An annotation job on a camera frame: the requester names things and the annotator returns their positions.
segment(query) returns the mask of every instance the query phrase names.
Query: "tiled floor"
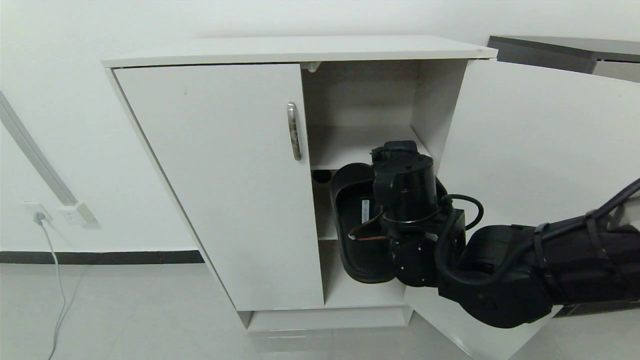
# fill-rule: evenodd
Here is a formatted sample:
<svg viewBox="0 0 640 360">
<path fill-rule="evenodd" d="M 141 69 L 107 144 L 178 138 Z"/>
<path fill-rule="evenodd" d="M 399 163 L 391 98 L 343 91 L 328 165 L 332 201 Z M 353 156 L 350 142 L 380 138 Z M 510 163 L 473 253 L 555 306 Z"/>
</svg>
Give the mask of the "tiled floor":
<svg viewBox="0 0 640 360">
<path fill-rule="evenodd" d="M 53 266 L 4 264 L 0 274 L 0 358 L 46 359 L 61 306 Z M 418 315 L 400 329 L 249 334 L 205 265 L 61 274 L 70 308 L 54 359 L 469 359 Z M 552 320 L 513 360 L 637 359 L 639 338 L 640 311 Z"/>
</svg>

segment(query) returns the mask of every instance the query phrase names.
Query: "white wall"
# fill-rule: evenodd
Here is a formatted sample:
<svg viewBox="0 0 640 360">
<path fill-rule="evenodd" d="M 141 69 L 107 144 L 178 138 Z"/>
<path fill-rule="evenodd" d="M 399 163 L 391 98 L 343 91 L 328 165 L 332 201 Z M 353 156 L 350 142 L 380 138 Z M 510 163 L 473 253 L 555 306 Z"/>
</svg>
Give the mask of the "white wall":
<svg viewBox="0 0 640 360">
<path fill-rule="evenodd" d="M 54 224 L 60 251 L 195 249 L 100 67 L 103 58 L 185 38 L 431 33 L 640 40 L 630 1 L 16 1 L 1 3 L 0 88 L 101 229 Z M 22 200 L 60 205 L 4 129 L 1 250 L 45 251 Z"/>
</svg>

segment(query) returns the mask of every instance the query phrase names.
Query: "label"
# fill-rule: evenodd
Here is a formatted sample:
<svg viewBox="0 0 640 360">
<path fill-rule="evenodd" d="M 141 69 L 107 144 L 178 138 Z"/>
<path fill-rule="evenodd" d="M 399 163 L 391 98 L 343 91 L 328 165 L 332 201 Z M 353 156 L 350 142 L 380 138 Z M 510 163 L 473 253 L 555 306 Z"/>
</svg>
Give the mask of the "label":
<svg viewBox="0 0 640 360">
<path fill-rule="evenodd" d="M 362 201 L 362 224 L 369 221 L 369 200 Z"/>
</svg>

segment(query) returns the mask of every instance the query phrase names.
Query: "white cord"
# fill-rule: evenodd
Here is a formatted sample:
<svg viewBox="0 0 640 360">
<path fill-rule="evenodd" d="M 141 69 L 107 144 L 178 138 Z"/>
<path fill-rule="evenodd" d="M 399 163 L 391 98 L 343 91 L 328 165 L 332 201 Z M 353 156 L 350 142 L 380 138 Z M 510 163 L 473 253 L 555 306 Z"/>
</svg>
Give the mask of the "white cord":
<svg viewBox="0 0 640 360">
<path fill-rule="evenodd" d="M 60 331 L 60 325 L 62 324 L 62 319 L 65 315 L 65 307 L 67 306 L 67 299 L 65 298 L 65 292 L 62 290 L 62 282 L 60 281 L 60 265 L 58 264 L 58 257 L 56 256 L 56 252 L 53 251 L 53 245 L 51 244 L 51 239 L 49 238 L 49 233 L 47 229 L 44 227 L 42 220 L 45 219 L 43 213 L 36 213 L 33 217 L 33 221 L 36 222 L 44 231 L 44 235 L 47 237 L 47 244 L 49 244 L 49 250 L 51 251 L 51 255 L 53 256 L 53 261 L 56 263 L 56 277 L 58 277 L 58 287 L 60 288 L 60 295 L 62 296 L 62 309 L 60 310 L 60 315 L 58 315 L 58 321 L 56 322 L 55 330 L 53 331 L 53 348 L 51 349 L 51 354 L 49 354 L 48 360 L 51 360 L 53 354 L 56 352 L 56 346 L 58 345 L 58 333 Z"/>
</svg>

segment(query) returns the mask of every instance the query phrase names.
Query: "cabinet door handle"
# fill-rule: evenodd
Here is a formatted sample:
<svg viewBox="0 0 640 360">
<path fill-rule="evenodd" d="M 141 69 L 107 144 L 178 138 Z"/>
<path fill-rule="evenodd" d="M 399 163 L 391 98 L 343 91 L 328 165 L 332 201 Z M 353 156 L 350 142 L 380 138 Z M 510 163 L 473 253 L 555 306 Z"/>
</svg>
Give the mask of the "cabinet door handle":
<svg viewBox="0 0 640 360">
<path fill-rule="evenodd" d="M 296 104 L 292 101 L 287 104 L 287 118 L 289 119 L 289 136 L 291 137 L 291 149 L 293 158 L 302 159 L 300 152 L 300 141 L 298 140 L 298 126 L 296 125 Z"/>
</svg>

